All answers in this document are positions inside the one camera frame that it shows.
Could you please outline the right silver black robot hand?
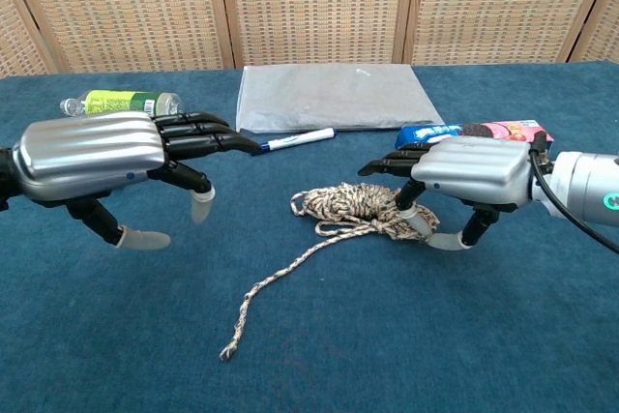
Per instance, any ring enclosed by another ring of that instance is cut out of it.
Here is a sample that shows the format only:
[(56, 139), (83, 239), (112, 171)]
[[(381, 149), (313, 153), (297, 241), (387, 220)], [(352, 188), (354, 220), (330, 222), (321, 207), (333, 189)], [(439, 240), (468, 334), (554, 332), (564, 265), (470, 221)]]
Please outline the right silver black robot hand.
[[(428, 246), (464, 251), (475, 246), (502, 213), (532, 201), (531, 144), (480, 136), (452, 136), (438, 142), (407, 143), (367, 162), (360, 176), (391, 174), (407, 179), (396, 195), (398, 216), (422, 234)], [(418, 197), (436, 192), (473, 208), (458, 232), (441, 233), (422, 218)]]

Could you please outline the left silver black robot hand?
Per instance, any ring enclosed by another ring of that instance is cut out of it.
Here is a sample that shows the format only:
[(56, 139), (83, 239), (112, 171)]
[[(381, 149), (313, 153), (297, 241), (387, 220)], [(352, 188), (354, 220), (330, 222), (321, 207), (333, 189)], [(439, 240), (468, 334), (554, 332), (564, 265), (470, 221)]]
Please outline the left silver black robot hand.
[(167, 234), (119, 224), (101, 198), (159, 180), (190, 192), (192, 221), (202, 223), (216, 189), (186, 161), (261, 149), (219, 116), (203, 111), (151, 116), (130, 110), (39, 121), (1, 151), (1, 208), (7, 210), (10, 198), (23, 195), (45, 208), (66, 207), (72, 218), (117, 249), (161, 250), (170, 244)]

